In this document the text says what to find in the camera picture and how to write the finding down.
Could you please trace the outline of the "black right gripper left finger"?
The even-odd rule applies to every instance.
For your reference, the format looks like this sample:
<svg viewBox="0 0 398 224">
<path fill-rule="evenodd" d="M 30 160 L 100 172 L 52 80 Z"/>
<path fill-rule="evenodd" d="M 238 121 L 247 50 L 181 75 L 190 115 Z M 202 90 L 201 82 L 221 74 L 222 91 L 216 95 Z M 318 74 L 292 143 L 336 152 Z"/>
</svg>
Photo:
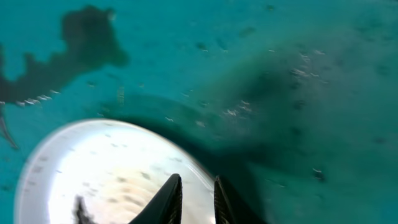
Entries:
<svg viewBox="0 0 398 224">
<path fill-rule="evenodd" d="M 145 208 L 129 224 L 181 224 L 182 178 L 172 174 Z"/>
</svg>

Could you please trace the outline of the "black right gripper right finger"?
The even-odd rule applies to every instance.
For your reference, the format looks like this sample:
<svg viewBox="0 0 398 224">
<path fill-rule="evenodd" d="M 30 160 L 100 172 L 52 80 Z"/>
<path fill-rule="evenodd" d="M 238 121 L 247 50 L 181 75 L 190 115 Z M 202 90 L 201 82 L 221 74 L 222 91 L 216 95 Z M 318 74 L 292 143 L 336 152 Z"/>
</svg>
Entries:
<svg viewBox="0 0 398 224">
<path fill-rule="evenodd" d="M 238 224 L 238 219 L 234 214 L 234 193 L 232 183 L 217 175 L 214 182 L 214 210 L 216 224 Z"/>
</svg>

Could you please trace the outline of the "light blue-rimmed plate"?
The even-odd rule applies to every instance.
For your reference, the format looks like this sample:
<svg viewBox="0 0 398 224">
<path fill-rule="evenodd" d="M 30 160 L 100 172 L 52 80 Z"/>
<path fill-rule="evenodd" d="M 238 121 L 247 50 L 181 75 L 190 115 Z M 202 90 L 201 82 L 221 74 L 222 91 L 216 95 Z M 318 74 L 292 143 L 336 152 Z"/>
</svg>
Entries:
<svg viewBox="0 0 398 224">
<path fill-rule="evenodd" d="M 173 174 L 182 178 L 182 222 L 214 223 L 214 179 L 167 138 L 112 119 L 58 128 L 35 147 L 14 199 L 14 223 L 128 223 Z"/>
</svg>

